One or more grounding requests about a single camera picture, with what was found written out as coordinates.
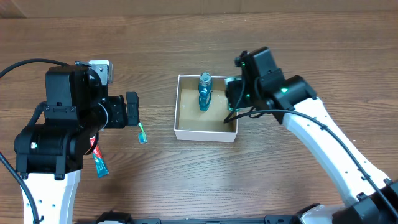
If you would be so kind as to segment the green white soap packet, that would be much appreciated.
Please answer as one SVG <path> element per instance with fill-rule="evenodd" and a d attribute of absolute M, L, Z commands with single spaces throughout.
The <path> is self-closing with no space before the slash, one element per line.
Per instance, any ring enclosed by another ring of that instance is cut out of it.
<path fill-rule="evenodd" d="M 231 106 L 231 103 L 228 103 L 227 106 L 228 106 L 228 109 L 229 109 L 230 111 L 233 110 L 233 107 Z"/>

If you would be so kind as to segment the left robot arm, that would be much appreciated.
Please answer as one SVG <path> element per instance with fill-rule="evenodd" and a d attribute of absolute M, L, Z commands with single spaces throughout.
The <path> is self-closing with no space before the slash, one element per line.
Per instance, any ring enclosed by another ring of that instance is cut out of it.
<path fill-rule="evenodd" d="M 83 158 L 103 129 L 139 123 L 137 93 L 110 96 L 106 65 L 66 65 L 45 74 L 46 101 L 16 136 L 25 223 L 72 223 Z"/>

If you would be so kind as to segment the teal mouthwash bottle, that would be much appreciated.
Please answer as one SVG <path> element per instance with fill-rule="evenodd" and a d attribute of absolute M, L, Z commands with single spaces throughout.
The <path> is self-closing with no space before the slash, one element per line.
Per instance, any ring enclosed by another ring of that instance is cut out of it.
<path fill-rule="evenodd" d="M 199 84 L 199 107 L 201 111 L 207 111 L 211 103 L 212 77 L 209 73 L 200 75 Z"/>

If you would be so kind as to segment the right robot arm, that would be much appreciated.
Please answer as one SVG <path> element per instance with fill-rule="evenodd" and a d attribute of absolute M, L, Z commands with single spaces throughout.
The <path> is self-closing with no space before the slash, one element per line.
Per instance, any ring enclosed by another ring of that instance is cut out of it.
<path fill-rule="evenodd" d="M 244 51 L 234 64 L 241 76 L 225 80 L 231 111 L 225 123 L 273 115 L 308 148 L 343 202 L 315 203 L 289 223 L 397 223 L 397 182 L 360 153 L 308 82 L 298 75 L 285 78 L 268 47 Z"/>

